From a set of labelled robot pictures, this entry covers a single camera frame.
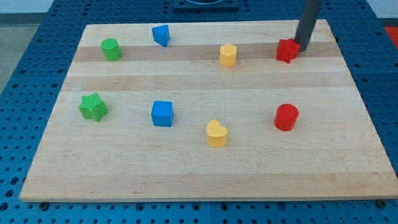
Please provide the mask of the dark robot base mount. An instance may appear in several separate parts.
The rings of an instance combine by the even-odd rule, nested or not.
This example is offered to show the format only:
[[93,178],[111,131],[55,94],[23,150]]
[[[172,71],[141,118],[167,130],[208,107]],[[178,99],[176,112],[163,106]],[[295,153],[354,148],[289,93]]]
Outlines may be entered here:
[[238,9],[239,0],[172,0],[174,11]]

